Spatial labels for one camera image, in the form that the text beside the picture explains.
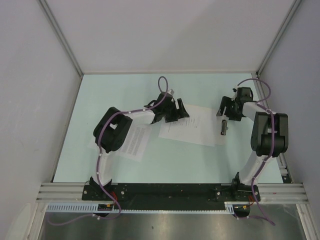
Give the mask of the white folder with clip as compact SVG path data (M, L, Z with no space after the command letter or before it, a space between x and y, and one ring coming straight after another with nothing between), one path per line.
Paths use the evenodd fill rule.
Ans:
M190 116L188 120L195 129L196 144L210 147L225 145L226 137L221 135L223 118L216 116L215 109L187 105L186 110Z

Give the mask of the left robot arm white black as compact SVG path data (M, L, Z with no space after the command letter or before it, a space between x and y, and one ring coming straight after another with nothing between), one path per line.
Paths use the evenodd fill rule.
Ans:
M108 158L112 152L123 146L133 127L152 125L161 120L172 123L189 117L182 99L174 99L172 94L165 92L161 92L157 99L141 109L120 111L114 106L110 107L93 130L95 144L99 150L95 172L92 175L96 183L93 194L100 200L110 196L111 188L107 184L112 181L112 177L107 173Z

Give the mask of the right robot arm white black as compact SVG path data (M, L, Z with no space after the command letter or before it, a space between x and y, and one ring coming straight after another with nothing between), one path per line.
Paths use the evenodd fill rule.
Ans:
M222 97L216 116L221 117L222 136L227 133L228 121L239 122L243 118L253 121L250 137L252 153L227 188L235 200L242 201L249 192L255 192L258 178L270 160L287 151L289 124L287 114L273 112L259 101L254 101L251 88L239 87L233 91L233 97Z

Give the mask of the white signature form sheet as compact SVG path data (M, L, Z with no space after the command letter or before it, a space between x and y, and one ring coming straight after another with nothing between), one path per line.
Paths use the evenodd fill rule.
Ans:
M170 123L162 122L158 136L163 139L209 147L225 144L212 108L187 105L186 110L189 117Z

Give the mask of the metal folder clip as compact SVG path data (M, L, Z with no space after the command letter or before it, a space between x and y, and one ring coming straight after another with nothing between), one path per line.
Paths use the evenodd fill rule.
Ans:
M223 119L221 121L221 131L220 131L220 134L222 136L225 136L227 134L227 130L228 130L228 121Z

